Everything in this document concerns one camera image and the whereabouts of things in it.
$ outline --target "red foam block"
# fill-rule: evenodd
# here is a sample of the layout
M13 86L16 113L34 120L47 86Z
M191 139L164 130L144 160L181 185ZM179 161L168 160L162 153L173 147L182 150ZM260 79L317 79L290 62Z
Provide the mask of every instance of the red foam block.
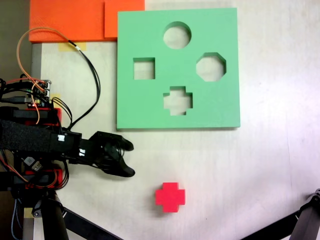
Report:
M177 182L164 182L162 189L155 191L155 204L162 205L164 213L177 213L179 205L186 204L186 191L179 189Z

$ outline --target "orange foam sheet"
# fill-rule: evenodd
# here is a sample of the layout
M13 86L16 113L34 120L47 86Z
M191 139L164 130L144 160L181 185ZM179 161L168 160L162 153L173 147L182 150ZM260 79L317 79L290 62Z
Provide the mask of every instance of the orange foam sheet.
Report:
M144 11L145 0L105 0L104 38L116 41L118 38L118 12Z
M144 1L30 0L29 27L54 28L74 42L116 41L118 11L143 11ZM29 40L32 43L65 42L61 36L48 30L31 32Z

